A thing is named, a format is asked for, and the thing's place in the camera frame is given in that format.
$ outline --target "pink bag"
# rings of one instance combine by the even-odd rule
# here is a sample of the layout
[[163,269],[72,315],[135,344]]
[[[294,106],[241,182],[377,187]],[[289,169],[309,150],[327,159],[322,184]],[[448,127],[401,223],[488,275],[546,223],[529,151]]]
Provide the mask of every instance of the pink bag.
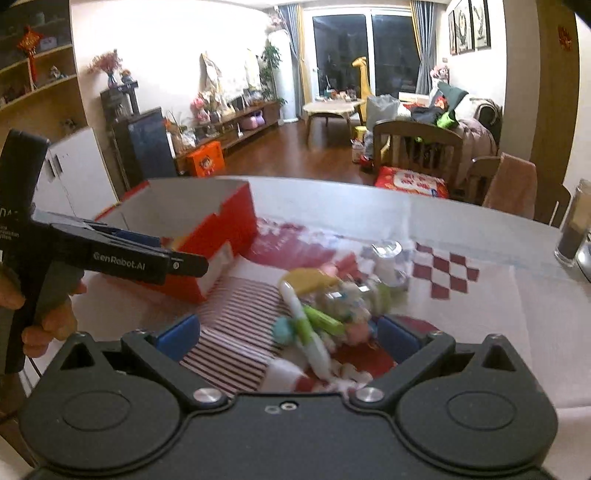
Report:
[[265,119],[262,117],[262,112],[260,110],[257,113],[255,113],[255,117],[256,117],[256,124],[259,127],[262,127],[263,125],[265,125]]
[[240,120],[240,128],[243,130],[255,130],[258,128],[258,123],[256,122],[256,117],[254,116],[246,116],[242,120]]

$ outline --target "finger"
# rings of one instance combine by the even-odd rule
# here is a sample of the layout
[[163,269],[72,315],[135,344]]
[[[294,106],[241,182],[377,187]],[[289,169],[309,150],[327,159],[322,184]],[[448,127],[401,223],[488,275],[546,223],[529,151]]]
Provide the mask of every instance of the finger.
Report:
[[28,346],[45,346],[53,340],[53,335],[39,325],[27,327],[22,331],[22,342]]
[[44,346],[25,345],[22,348],[22,352],[26,356],[30,356],[31,358],[39,358],[40,356],[45,355],[45,353],[47,352],[47,345],[44,345]]
[[88,287],[86,286],[86,284],[84,282],[80,282],[77,286],[76,289],[72,292],[72,295],[82,295],[83,293],[86,293],[88,291]]
[[11,310],[18,310],[25,304],[25,297],[22,296],[14,282],[0,271],[0,306]]
[[68,298],[58,308],[50,311],[41,321],[41,325],[57,340],[66,340],[78,330],[78,321],[72,311],[72,301]]

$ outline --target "cardboard box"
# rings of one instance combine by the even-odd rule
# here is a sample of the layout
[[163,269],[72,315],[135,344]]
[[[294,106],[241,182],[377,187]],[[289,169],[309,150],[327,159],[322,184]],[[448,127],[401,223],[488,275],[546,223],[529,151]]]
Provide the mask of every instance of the cardboard box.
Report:
[[164,286],[143,284],[180,300],[205,300],[222,271],[250,248],[256,216],[250,185],[229,179],[155,179],[128,192],[97,220],[160,237],[163,246],[205,256],[203,278],[168,275]]

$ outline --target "yellow curtain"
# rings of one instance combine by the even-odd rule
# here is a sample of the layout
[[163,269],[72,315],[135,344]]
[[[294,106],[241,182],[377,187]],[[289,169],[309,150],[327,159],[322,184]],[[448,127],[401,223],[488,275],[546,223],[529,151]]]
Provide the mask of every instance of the yellow curtain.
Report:
[[306,67],[306,45],[304,42],[304,11],[301,4],[297,4],[297,31],[300,37],[300,77],[301,87],[304,90],[304,105],[312,101],[312,94],[310,92],[310,77],[309,71]]
[[414,41],[417,43],[417,50],[418,50],[418,58],[423,61],[423,51],[421,50],[421,42],[418,36],[418,19],[417,19],[417,9],[414,5],[414,2],[410,2],[410,10],[413,14],[413,30],[414,30]]

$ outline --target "wooden chair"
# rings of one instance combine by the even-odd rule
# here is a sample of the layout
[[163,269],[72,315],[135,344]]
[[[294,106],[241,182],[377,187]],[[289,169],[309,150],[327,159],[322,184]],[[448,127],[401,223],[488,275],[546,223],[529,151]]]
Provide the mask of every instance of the wooden chair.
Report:
[[[467,202],[482,205],[500,163],[500,157],[479,157],[472,160],[467,174]],[[536,222],[559,228],[569,204],[570,192],[564,185],[538,178],[534,213]]]
[[[397,120],[377,122],[374,127],[374,173],[376,175],[382,166],[381,151],[384,144],[383,137],[386,135],[390,138],[390,148],[387,154],[389,159],[386,158],[390,165],[438,177],[446,181],[450,190],[453,188],[462,160],[463,141],[459,135],[435,125],[418,122]],[[394,137],[401,138],[399,148],[404,148],[403,138],[411,139],[410,152],[408,155],[399,155],[397,161],[394,161],[394,150],[396,150]],[[415,142],[416,138],[422,138],[423,141],[421,143]],[[437,145],[441,145],[443,148],[433,148]],[[453,155],[449,154],[447,147],[453,149]]]

